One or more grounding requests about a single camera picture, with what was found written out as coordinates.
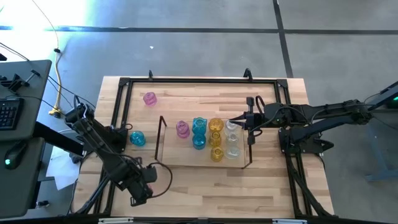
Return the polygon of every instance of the wooden table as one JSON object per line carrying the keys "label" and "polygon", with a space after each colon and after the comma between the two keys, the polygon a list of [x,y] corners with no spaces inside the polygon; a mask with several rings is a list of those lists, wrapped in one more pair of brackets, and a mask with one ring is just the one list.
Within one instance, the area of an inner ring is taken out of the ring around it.
{"label": "wooden table", "polygon": [[[104,77],[95,118],[103,125],[111,123],[120,77]],[[308,104],[304,80],[287,79],[292,103]],[[148,108],[143,95],[153,91],[158,103]],[[204,84],[204,83],[135,83],[132,89],[127,123],[146,135],[147,144],[126,146],[126,154],[141,156],[144,164],[154,162],[159,116],[166,122],[189,120],[193,117],[233,118],[247,110],[246,97],[261,95],[265,103],[275,102],[272,85],[266,84]],[[117,124],[121,123],[121,109]],[[130,217],[213,217],[213,218],[292,218],[294,217],[284,156],[280,153],[276,129],[263,129],[252,147],[253,163],[246,169],[206,167],[172,167],[174,180],[170,190],[145,205],[130,207],[127,190],[116,189],[112,216]],[[321,160],[303,154],[308,188],[325,210],[333,208]],[[102,162],[92,154],[81,167],[73,208],[77,210],[98,185]],[[152,184],[154,193],[162,192],[169,173],[158,168],[158,180]],[[300,208],[304,212],[298,187]],[[102,207],[108,190],[104,191]]]}

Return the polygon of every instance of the gray floor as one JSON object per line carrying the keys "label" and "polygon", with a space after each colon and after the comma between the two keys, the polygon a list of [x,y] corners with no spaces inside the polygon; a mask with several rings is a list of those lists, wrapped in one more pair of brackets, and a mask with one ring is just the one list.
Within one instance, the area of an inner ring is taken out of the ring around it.
{"label": "gray floor", "polygon": [[[63,26],[277,28],[271,0],[37,3],[54,25]],[[30,59],[54,60],[54,33],[32,30],[48,24],[33,4],[26,4],[21,9],[8,3],[0,12],[0,26],[18,27],[0,31],[0,41]],[[393,0],[280,0],[279,4],[286,29],[398,29],[398,2]],[[52,12],[55,8],[63,10]],[[31,19],[22,21],[15,12]],[[255,77],[286,77],[278,34],[59,32],[58,36],[64,54],[59,64],[63,85],[94,103],[103,76],[147,75],[149,69],[154,75],[240,77],[249,67]],[[312,105],[364,100],[398,80],[396,35],[286,35],[286,39],[294,77],[305,79]],[[55,78],[53,69],[50,75]],[[54,102],[55,93],[48,85],[44,99]],[[62,101],[62,108],[68,107]],[[49,109],[42,104],[38,120],[57,131],[66,129],[62,120],[47,114]],[[379,117],[398,125],[396,115]],[[395,140],[396,132],[377,121],[371,125],[377,133],[390,136],[386,142]],[[323,138],[335,143],[325,153],[335,213],[397,223],[398,179],[367,182],[364,178],[378,171],[366,128],[342,126],[325,132]],[[389,167],[397,168],[396,144],[382,148]],[[69,187],[57,192],[53,182],[45,183],[40,199],[52,205],[29,211],[27,217],[65,214],[71,191]]]}

